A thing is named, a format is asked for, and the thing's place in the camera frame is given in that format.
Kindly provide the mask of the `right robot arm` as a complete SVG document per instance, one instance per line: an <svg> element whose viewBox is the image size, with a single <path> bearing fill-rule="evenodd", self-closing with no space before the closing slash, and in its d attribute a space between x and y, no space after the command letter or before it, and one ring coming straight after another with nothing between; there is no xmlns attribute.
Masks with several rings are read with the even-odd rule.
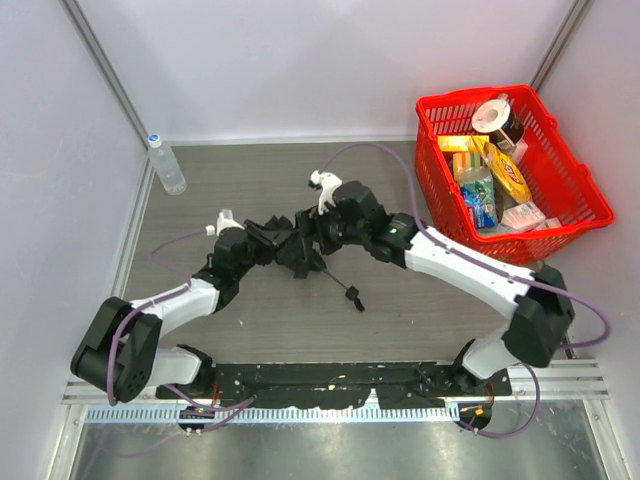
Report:
<svg viewBox="0 0 640 480"><path fill-rule="evenodd" d="M331 255L346 245L360 246L378 261L453 285L506 319L456 356L450 380L457 388L473 393L513 365L550 364L575 316L571 301L557 292L565 286L559 271L501 263L432 227L421 231L413 216L387 213L359 181L313 172L309 185L318 191L318 203L296 217L306 249Z"/></svg>

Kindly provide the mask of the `black folding umbrella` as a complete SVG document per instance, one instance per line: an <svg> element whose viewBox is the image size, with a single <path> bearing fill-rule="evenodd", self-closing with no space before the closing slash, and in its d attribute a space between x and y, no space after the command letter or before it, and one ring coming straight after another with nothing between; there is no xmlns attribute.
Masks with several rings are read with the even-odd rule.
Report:
<svg viewBox="0 0 640 480"><path fill-rule="evenodd" d="M365 311L365 306L360 299L359 290L354 285L347 286L331 273L322 255L314 252L312 258L303 257L302 242L296 229L295 216L293 222L284 216L273 216L264 226L280 230L280 245L274 253L274 261L276 264L289 269L296 279L306 279L312 272L324 273L341 287L346 299L353 304L358 312Z"/></svg>

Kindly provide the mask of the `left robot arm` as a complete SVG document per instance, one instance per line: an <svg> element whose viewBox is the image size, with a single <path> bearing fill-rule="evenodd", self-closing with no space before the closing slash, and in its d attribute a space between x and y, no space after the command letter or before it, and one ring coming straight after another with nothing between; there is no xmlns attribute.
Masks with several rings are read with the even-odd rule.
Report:
<svg viewBox="0 0 640 480"><path fill-rule="evenodd" d="M215 381L211 357L186 345L161 349L160 339L226 307L248 271L273 262L291 237L273 226L239 224L226 213L200 232L215 242L197 273L154 297L106 299L77 347L72 374L105 392L110 405L130 402L147 387L175 396L208 394Z"/></svg>

